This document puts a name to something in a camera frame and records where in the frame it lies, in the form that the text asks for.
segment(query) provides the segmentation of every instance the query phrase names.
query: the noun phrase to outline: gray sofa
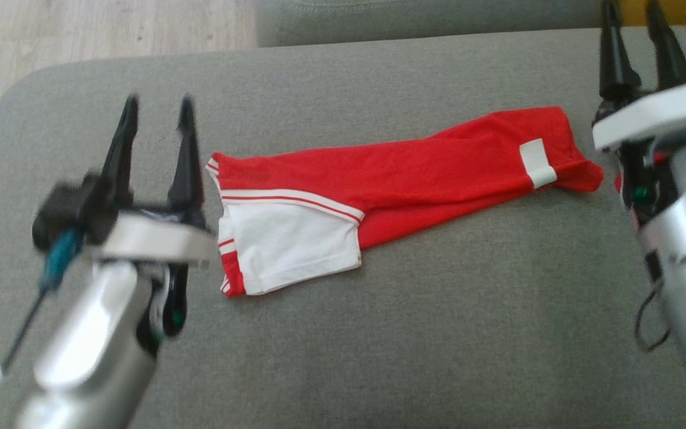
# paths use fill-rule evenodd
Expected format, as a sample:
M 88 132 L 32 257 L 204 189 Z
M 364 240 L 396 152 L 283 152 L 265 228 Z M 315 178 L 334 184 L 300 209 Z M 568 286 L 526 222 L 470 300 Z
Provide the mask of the gray sofa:
M 653 85 L 645 30 L 624 33 Z M 686 427 L 673 347 L 644 355 L 632 337 L 648 284 L 615 165 L 591 142 L 598 30 L 93 61 L 27 77 L 0 101 L 0 355 L 36 294 L 38 203 L 101 163 L 129 92 L 141 95 L 142 198 L 166 192 L 186 92 L 204 157 L 421 138 L 491 111 L 559 105 L 607 176 L 591 195 L 538 192 L 267 296 L 228 300 L 220 264 L 193 271 L 188 324 L 164 345 L 133 427 Z M 221 207 L 206 187 L 215 225 Z M 38 317 L 0 391 L 0 427 L 87 267 Z M 663 329 L 647 323 L 648 334 Z

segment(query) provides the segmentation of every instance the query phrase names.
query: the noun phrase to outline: green component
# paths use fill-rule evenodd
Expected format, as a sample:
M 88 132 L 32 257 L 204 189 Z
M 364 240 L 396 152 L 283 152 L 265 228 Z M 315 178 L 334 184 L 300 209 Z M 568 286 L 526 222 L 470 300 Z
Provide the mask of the green component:
M 176 324 L 177 328 L 185 324 L 185 316 L 181 312 L 174 313 L 174 324 Z
M 634 202 L 640 204 L 648 203 L 647 188 L 645 188 L 644 186 L 640 186 L 634 190 Z

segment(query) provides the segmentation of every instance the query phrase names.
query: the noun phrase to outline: yellow object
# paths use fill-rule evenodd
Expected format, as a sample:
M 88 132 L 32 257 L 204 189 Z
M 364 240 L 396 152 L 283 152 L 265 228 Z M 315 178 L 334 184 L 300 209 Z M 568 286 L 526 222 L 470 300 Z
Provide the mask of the yellow object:
M 660 0 L 669 24 L 686 25 L 686 0 Z M 645 25 L 646 0 L 620 0 L 624 25 Z

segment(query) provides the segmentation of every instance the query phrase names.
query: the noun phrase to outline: clothing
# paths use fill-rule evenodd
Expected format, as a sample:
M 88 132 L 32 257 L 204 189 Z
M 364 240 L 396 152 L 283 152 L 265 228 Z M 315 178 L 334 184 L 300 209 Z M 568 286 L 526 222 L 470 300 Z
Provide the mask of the clothing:
M 496 112 L 411 141 L 244 160 L 217 153 L 207 171 L 224 206 L 227 296 L 354 269 L 361 249 L 549 184 L 592 192 L 603 178 L 560 108 Z

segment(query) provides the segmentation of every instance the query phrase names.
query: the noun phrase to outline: black cable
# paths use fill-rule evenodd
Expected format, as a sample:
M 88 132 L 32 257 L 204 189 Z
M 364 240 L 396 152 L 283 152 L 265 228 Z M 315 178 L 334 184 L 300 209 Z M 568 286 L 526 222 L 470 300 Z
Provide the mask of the black cable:
M 660 347 L 666 342 L 667 339 L 669 339 L 669 335 L 672 333 L 671 329 L 666 329 L 665 333 L 653 344 L 648 343 L 648 341 L 645 340 L 645 337 L 642 335 L 642 318 L 645 315 L 645 310 L 650 302 L 656 298 L 656 295 L 660 293 L 662 288 L 663 279 L 656 280 L 656 282 L 653 284 L 653 290 L 650 291 L 650 295 L 648 295 L 647 298 L 645 298 L 645 301 L 643 301 L 640 305 L 640 309 L 637 312 L 637 320 L 634 321 L 634 340 L 637 342 L 637 347 L 639 347 L 640 350 L 645 353 L 650 353 L 651 351 Z
M 49 293 L 48 290 L 39 290 L 39 295 L 36 297 L 36 300 L 33 301 L 30 311 L 25 317 L 25 321 L 20 328 L 20 332 L 17 333 L 17 336 L 12 343 L 12 347 L 10 347 L 9 353 L 7 353 L 7 357 L 2 361 L 2 375 L 6 374 L 12 366 L 12 361 L 14 361 L 17 352 L 20 351 L 20 347 L 25 339 L 25 334 L 27 334 L 28 329 L 30 329 L 31 324 L 33 323 L 33 318 L 36 316 L 36 313 L 38 313 L 47 293 Z
M 44 302 L 44 299 L 46 298 L 47 293 L 49 293 L 49 290 L 41 288 L 41 290 L 39 291 L 39 295 L 36 297 L 36 300 L 33 301 L 33 304 L 30 307 L 30 311 L 28 312 L 25 321 L 23 321 L 20 331 L 17 333 L 17 336 L 12 342 L 12 346 L 10 347 L 10 350 L 7 353 L 7 357 L 2 361 L 2 366 L 0 367 L 0 369 L 2 370 L 2 376 L 7 374 L 10 367 L 12 367 L 12 362 L 14 361 L 14 358 L 17 356 L 17 352 L 20 351 L 20 347 L 23 344 L 25 335 L 27 334 L 28 329 L 30 329 L 31 324 L 33 323 L 33 318 L 36 316 L 36 313 L 38 313 L 41 304 Z

